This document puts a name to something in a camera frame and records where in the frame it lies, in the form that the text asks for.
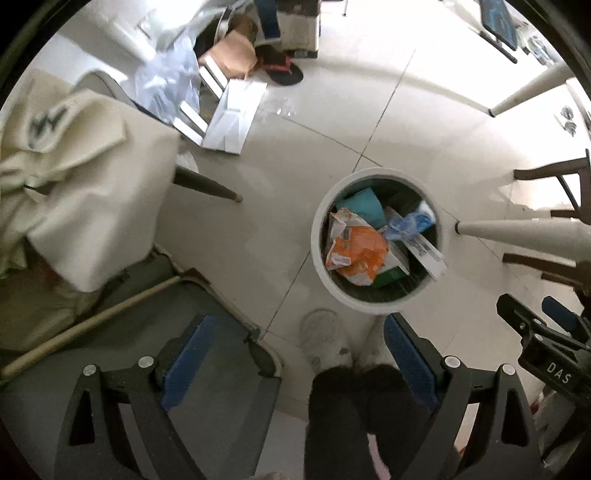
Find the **white toothpaste box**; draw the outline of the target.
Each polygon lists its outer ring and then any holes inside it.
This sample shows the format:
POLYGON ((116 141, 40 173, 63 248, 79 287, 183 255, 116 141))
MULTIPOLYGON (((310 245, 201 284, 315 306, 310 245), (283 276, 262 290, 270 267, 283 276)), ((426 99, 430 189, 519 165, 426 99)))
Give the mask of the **white toothpaste box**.
POLYGON ((430 277, 434 280, 439 280, 446 272, 447 264, 443 254, 423 235, 423 233, 409 240, 393 242, 405 246, 415 259, 425 268, 430 277))

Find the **orange white wrapper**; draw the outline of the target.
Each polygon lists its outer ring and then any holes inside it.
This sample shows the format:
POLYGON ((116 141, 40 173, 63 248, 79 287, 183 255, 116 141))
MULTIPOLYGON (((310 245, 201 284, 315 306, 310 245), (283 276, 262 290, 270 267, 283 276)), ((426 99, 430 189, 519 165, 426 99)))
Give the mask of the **orange white wrapper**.
POLYGON ((373 284, 389 250, 375 228, 346 208, 329 215, 327 248, 325 269, 362 287, 373 284))

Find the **clear blue plastic bag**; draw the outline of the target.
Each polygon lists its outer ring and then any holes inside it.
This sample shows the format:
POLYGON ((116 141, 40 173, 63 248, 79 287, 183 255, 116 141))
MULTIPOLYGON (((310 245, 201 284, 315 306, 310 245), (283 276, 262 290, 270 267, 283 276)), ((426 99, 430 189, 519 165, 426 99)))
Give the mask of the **clear blue plastic bag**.
POLYGON ((388 241, 404 241, 412 239, 434 226, 436 215, 431 206, 421 201, 417 208, 403 216, 392 207, 384 208, 387 224, 380 230, 388 241))

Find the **white round trash bin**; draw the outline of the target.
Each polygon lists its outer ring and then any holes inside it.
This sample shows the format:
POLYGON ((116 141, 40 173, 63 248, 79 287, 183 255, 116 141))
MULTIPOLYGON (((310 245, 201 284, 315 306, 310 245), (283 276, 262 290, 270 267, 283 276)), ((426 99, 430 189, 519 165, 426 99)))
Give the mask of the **white round trash bin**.
POLYGON ((443 278, 446 237, 425 188, 392 169, 349 175, 325 194, 311 224, 311 259, 339 302, 390 314, 443 278))

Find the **dark wooden chair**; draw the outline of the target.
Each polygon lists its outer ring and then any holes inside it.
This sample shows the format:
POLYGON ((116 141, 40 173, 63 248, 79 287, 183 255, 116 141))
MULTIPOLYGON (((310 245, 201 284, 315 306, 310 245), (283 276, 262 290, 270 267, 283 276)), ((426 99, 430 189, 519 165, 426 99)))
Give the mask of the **dark wooden chair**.
MULTIPOLYGON (((531 181, 555 177, 566 193, 572 208, 551 210, 552 218, 579 220, 590 225, 590 151, 578 159, 552 163, 535 169, 515 169, 513 178, 518 181, 531 181), (580 186, 580 201, 575 199, 565 176, 577 175, 580 186)), ((590 262, 577 261, 574 266, 542 260, 519 254, 505 253, 502 261, 506 264, 521 265, 537 270, 541 279, 572 287, 575 291, 590 294, 590 262)))

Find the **right grey slipper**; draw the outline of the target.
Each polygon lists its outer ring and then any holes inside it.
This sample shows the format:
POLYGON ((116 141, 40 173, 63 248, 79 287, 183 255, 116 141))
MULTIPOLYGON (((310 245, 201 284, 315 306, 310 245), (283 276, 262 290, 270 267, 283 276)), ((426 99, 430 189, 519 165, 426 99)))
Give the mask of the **right grey slipper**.
POLYGON ((356 368, 360 371, 369 371, 379 366, 389 366, 398 369, 385 338, 386 318, 379 317, 374 321, 366 338, 359 357, 356 359, 356 368))

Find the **grey slipper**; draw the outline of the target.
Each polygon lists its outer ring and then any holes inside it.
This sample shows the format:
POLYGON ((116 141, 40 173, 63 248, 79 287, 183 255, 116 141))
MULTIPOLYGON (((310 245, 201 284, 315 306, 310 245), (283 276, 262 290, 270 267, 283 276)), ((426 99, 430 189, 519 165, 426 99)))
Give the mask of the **grey slipper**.
POLYGON ((389 366, 398 369, 385 338, 386 318, 379 317, 374 321, 366 338, 359 357, 356 359, 356 368, 360 371, 369 371, 379 366, 389 366))
POLYGON ((341 318, 334 311, 317 309, 301 320, 301 350, 315 374, 332 368, 351 368, 353 354, 341 318))

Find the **left dark trouser leg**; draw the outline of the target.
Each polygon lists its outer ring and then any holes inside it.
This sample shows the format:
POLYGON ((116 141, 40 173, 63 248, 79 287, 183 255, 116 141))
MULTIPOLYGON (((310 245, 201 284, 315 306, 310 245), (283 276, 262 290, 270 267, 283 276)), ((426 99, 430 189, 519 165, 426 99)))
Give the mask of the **left dark trouser leg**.
POLYGON ((304 446, 307 479, 375 479, 369 440, 356 402, 352 369, 335 367, 315 376, 308 398, 304 446))

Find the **left grey slipper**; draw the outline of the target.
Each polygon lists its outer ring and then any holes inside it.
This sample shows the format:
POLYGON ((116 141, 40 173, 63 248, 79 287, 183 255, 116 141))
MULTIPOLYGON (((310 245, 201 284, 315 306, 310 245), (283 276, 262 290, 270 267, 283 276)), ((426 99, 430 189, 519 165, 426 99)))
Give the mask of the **left grey slipper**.
POLYGON ((353 354, 341 318, 334 311, 317 309, 301 320, 301 350, 315 374, 332 368, 351 368, 353 354))

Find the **far white table leg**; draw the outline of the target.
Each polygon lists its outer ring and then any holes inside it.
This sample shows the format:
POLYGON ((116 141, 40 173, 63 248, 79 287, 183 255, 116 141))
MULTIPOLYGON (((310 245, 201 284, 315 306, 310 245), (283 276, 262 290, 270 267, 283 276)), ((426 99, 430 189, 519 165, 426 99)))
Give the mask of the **far white table leg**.
POLYGON ((564 84, 573 78, 574 73, 565 62, 559 62, 548 68, 527 85, 507 97, 498 105, 489 110, 491 117, 498 115, 531 100, 549 90, 564 84))

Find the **cream cloth on chair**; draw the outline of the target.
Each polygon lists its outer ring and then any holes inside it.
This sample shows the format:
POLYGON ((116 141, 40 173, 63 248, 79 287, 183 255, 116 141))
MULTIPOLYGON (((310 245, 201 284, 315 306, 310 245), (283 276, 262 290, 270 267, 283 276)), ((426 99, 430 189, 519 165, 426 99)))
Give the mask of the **cream cloth on chair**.
POLYGON ((32 246, 92 292, 151 250, 180 136, 137 109, 34 70, 1 129, 1 273, 32 246))

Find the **dark monitor screen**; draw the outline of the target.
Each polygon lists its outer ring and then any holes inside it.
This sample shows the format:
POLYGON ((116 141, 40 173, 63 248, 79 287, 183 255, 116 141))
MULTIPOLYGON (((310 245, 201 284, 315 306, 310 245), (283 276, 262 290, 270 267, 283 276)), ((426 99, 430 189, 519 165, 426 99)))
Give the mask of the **dark monitor screen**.
POLYGON ((502 53, 512 63, 517 64, 517 58, 505 46, 515 52, 518 48, 517 31, 504 0, 479 0, 481 24, 483 30, 479 32, 481 38, 502 53))

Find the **white flat cardboard sheet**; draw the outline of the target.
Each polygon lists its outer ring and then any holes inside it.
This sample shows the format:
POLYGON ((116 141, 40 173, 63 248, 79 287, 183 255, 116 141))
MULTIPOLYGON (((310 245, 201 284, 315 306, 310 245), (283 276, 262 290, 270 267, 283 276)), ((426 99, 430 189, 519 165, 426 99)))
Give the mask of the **white flat cardboard sheet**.
POLYGON ((201 147, 239 155, 249 135, 267 84, 231 79, 208 124, 201 147))

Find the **clear plastic sheet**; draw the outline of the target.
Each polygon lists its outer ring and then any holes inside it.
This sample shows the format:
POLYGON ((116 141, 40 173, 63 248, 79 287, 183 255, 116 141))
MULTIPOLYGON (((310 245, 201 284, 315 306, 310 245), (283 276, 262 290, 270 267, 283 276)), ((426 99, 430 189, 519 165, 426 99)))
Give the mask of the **clear plastic sheet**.
POLYGON ((183 102, 200 110, 199 65, 194 52, 197 30, 197 24, 190 22, 163 32, 155 56, 135 73, 134 101, 166 124, 181 117, 183 102))

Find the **white appliance box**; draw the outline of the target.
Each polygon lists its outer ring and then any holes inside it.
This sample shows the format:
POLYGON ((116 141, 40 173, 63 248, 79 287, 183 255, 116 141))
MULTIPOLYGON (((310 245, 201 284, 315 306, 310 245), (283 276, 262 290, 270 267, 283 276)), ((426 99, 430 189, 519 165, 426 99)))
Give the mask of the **white appliance box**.
POLYGON ((297 58, 317 58, 322 1, 277 1, 276 5, 283 49, 297 58))

